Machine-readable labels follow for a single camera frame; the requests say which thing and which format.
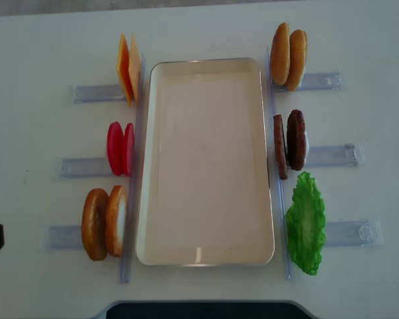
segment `plastic food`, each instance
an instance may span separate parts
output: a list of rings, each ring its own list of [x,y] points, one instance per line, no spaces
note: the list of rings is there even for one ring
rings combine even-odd
[[[136,46],[136,37],[132,35],[132,42],[130,44],[130,49],[132,52],[130,53],[129,63],[128,63],[128,75],[130,77],[130,83],[132,84],[133,95],[136,102],[139,101],[139,80],[140,80],[140,69],[141,69],[141,60],[138,51],[138,47]]]
[[[307,35],[303,30],[296,30],[290,35],[290,72],[285,86],[296,91],[300,85],[306,68]]]
[[[109,166],[114,175],[120,176],[122,170],[123,133],[120,123],[114,122],[109,126],[106,151],[108,154]]]
[[[316,179],[304,171],[297,179],[285,224],[290,257],[307,274],[317,274],[327,239],[326,223],[325,205]]]
[[[284,85],[290,71],[290,29],[289,24],[281,23],[273,36],[271,51],[272,80]]]
[[[81,239],[85,251],[93,261],[103,261],[108,254],[105,245],[105,214],[108,194],[101,188],[92,189],[84,203]]]
[[[114,257],[122,256],[126,215],[127,192],[124,186],[116,185],[109,195],[105,217],[106,249]]]
[[[130,104],[133,100],[133,89],[132,83],[130,82],[130,77],[128,75],[129,60],[130,52],[128,50],[127,41],[124,35],[121,35],[116,68],[122,89],[126,95],[127,103]]]
[[[127,124],[124,133],[124,142],[122,150],[122,170],[127,176],[132,175],[132,155],[134,147],[134,128],[133,124]]]

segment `plastic slot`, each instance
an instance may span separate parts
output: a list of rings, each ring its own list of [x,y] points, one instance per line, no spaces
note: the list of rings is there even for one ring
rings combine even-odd
[[[81,226],[49,226],[44,234],[46,250],[83,249]]]
[[[268,154],[268,156],[269,156],[269,154],[273,154],[273,175],[275,176],[275,181],[276,181],[277,209],[279,210],[277,212],[276,216],[279,216],[282,255],[283,255],[283,260],[284,260],[284,265],[285,265],[285,278],[291,279],[291,274],[293,273],[293,266],[292,266],[291,260],[289,258],[288,246],[287,246],[287,228],[285,226],[284,187],[282,185],[281,179],[279,178],[277,161],[275,160],[275,141],[273,139],[273,120],[272,119],[276,115],[276,111],[275,111],[275,93],[274,93],[274,90],[272,89],[273,85],[272,85],[272,75],[271,75],[271,66],[270,66],[271,61],[270,61],[269,47],[267,47],[265,60],[267,62],[266,69],[267,69],[267,91],[268,91],[268,100],[269,100],[269,113],[272,116],[272,118],[269,121],[272,137],[270,138],[269,141],[267,141],[267,143],[269,143],[271,146],[271,152],[267,152],[267,154]],[[269,172],[269,182],[270,182],[270,180],[271,180],[270,172],[272,170],[270,167],[268,167],[267,171]]]
[[[106,158],[59,159],[57,175],[59,179],[114,176]]]
[[[129,192],[128,192],[128,218],[126,218],[123,255],[120,264],[120,282],[127,283],[130,280],[130,265],[132,264],[132,250],[134,247],[134,210],[137,208],[135,201],[140,197],[139,179],[142,178],[142,163],[141,153],[144,151],[140,145],[140,137],[142,135],[142,122],[145,109],[145,95],[147,86],[145,83],[146,76],[146,59],[142,55],[140,79],[139,79],[139,101],[136,109],[136,125],[134,126],[134,147],[132,155],[132,176],[130,178]]]
[[[383,243],[380,222],[375,219],[327,223],[325,247],[372,246]]]
[[[331,166],[358,166],[365,164],[362,144],[340,146],[311,146],[307,154],[305,168]]]
[[[312,90],[342,90],[343,79],[340,73],[306,73],[301,80],[297,91],[312,91]],[[277,84],[272,85],[275,92],[288,91],[285,86]]]
[[[75,87],[73,98],[73,102],[75,104],[91,102],[115,102],[125,100],[126,96],[124,95],[119,84],[94,86],[78,85]]]

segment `top bun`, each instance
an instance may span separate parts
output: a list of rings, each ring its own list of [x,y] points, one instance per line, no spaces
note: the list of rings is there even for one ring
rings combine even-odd
[[[272,79],[283,85],[290,71],[290,37],[289,24],[281,23],[273,36],[271,50]]]
[[[290,36],[290,71],[285,86],[295,91],[305,73],[307,59],[307,35],[302,30],[294,31]]]

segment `bottom bun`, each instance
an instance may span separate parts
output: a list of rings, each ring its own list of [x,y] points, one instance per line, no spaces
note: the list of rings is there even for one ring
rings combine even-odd
[[[127,215],[127,193],[124,186],[117,185],[111,191],[106,208],[105,242],[111,256],[121,257],[124,227]]]
[[[87,255],[93,261],[103,261],[105,245],[105,214],[108,194],[101,188],[92,189],[84,203],[81,221],[81,239]]]

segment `hamburger bun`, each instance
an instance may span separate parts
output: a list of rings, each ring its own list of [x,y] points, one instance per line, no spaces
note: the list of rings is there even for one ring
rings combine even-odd
[[[103,261],[105,245],[105,214],[108,194],[101,188],[92,189],[84,203],[81,221],[81,239],[87,255],[93,261]]]
[[[289,24],[281,23],[273,36],[271,49],[271,74],[278,85],[283,85],[290,71]]]
[[[300,85],[305,73],[307,59],[307,35],[302,30],[296,30],[290,36],[290,71],[285,86],[295,91]]]
[[[105,243],[109,255],[122,256],[124,227],[127,215],[127,194],[124,186],[112,188],[106,208]]]

